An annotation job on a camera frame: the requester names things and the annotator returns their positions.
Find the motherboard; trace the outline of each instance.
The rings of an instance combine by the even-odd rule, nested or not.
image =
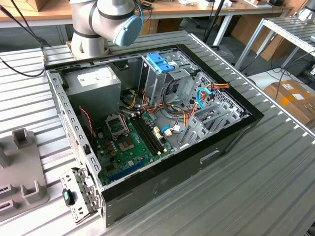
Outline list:
[[[148,113],[109,115],[96,131],[95,153],[104,184],[120,179],[174,151]]]

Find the slotted aluminum surface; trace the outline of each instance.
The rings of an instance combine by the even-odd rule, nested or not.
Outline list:
[[[263,24],[315,56],[315,43],[311,41],[311,36],[315,35],[315,21],[312,24],[306,24],[295,17],[277,17],[264,19]]]
[[[0,64],[0,137],[18,127],[36,134],[50,200],[0,223],[1,235],[298,236],[315,221],[314,134],[296,125],[193,35],[140,36],[134,49],[184,43],[231,82],[265,117],[227,156],[111,228],[98,214],[73,223],[59,176],[76,166],[46,76],[26,78]],[[49,63],[72,60],[66,46],[47,51]],[[1,53],[16,69],[40,70],[38,49]]]

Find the label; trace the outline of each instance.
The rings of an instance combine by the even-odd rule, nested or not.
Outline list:
[[[299,94],[299,93],[297,93],[297,94],[292,94],[297,100],[304,100],[305,98],[301,95],[301,94]]]
[[[171,66],[177,65],[176,62],[174,62],[174,61],[170,61],[168,64],[171,65]]]
[[[109,84],[110,80],[116,79],[116,76],[112,74],[108,67],[106,67],[98,71],[78,75],[77,79],[80,82],[81,86],[84,87],[94,84],[107,85]]]
[[[290,84],[284,84],[282,85],[286,90],[291,90],[294,89],[294,87],[292,87]]]

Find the power cable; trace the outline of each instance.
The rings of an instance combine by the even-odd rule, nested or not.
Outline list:
[[[41,37],[38,37],[35,35],[35,33],[32,31],[32,29],[30,28],[27,20],[25,19],[25,17],[23,16],[22,12],[20,11],[20,9],[17,7],[17,5],[15,4],[15,2],[13,0],[11,0],[12,4],[14,5],[14,7],[16,8],[16,10],[19,12],[19,14],[21,15],[21,17],[23,18],[25,24],[27,25],[28,29],[26,27],[24,27],[7,9],[5,9],[2,5],[0,5],[0,10],[5,14],[7,15],[9,18],[11,18],[13,21],[15,21],[20,27],[22,27],[27,33],[29,33],[39,44],[40,44],[40,49],[42,51],[42,59],[43,59],[43,69],[36,75],[28,75],[28,74],[25,74],[21,71],[18,71],[16,70],[15,68],[13,68],[12,66],[10,66],[5,60],[3,60],[1,57],[0,57],[0,60],[3,64],[5,64],[9,69],[13,70],[14,72],[20,74],[20,75],[24,75],[26,77],[31,77],[31,78],[34,78],[34,77],[38,77],[40,76],[42,73],[44,73],[45,71],[45,61],[46,61],[46,56],[45,56],[45,52],[44,52],[44,49],[43,49],[43,45],[48,45],[50,46],[47,41]]]
[[[63,45],[63,42],[62,42],[62,40],[60,38],[60,33],[59,33],[59,30],[58,30],[58,27],[57,26],[55,26],[55,27],[56,27],[56,30],[57,30],[57,33],[58,33],[59,42],[61,43],[61,45]]]

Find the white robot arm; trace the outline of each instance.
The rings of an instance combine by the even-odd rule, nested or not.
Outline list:
[[[80,59],[106,54],[107,41],[126,47],[137,38],[142,20],[133,0],[70,0],[74,34],[72,53]]]
[[[315,0],[309,0],[299,12],[298,18],[307,24],[313,24],[315,18]]]

